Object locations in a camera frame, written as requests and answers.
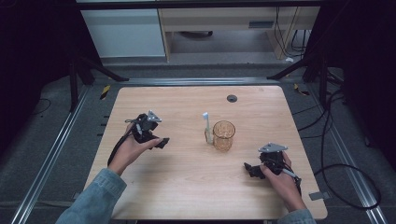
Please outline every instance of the wooden table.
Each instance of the wooden table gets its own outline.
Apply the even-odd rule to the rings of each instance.
[[[234,94],[237,102],[229,103]],[[283,91],[278,86],[144,87],[120,90],[87,185],[106,167],[124,134],[126,119],[153,110],[163,122],[154,130],[170,137],[164,149],[146,151],[122,175],[127,189],[114,209],[115,219],[276,219],[287,214],[267,180],[251,178],[243,163],[260,164],[258,148],[268,142],[289,147],[294,172],[314,218],[327,216],[311,166]],[[208,112],[236,129],[233,146],[219,152],[205,141]]]

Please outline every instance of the human hand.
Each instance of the human hand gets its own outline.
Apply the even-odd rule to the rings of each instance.
[[[132,123],[128,125],[125,133],[128,133],[132,125]],[[117,150],[113,161],[111,161],[107,168],[118,175],[122,175],[126,167],[133,163],[144,151],[157,146],[162,140],[162,138],[156,138],[139,144],[134,140],[133,135],[128,136]]]
[[[291,160],[284,151],[283,159],[285,163],[291,167]],[[285,203],[285,206],[289,212],[298,209],[306,209],[303,199],[301,198],[300,193],[294,183],[294,179],[290,175],[284,172],[281,172],[279,175],[275,175],[264,164],[260,165],[260,168],[262,169],[262,173],[271,182],[271,185],[275,189],[276,193],[283,199],[283,202]]]

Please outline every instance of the blue sleeve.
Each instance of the blue sleeve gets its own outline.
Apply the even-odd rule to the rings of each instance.
[[[296,210],[288,213],[277,224],[313,224],[317,223],[308,209]]]
[[[109,169],[101,170],[56,223],[107,224],[125,188],[125,182],[117,174]]]

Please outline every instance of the amber glass cup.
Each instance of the amber glass cup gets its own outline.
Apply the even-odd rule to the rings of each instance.
[[[213,146],[222,151],[228,151],[233,145],[235,127],[230,121],[221,120],[213,127]]]

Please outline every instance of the white toothbrush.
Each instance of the white toothbrush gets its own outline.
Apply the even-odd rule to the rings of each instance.
[[[210,136],[210,126],[209,126],[209,114],[207,112],[205,112],[202,117],[204,117],[204,119],[206,119],[206,132],[207,132],[207,139],[206,141],[208,143],[212,142],[212,137]]]

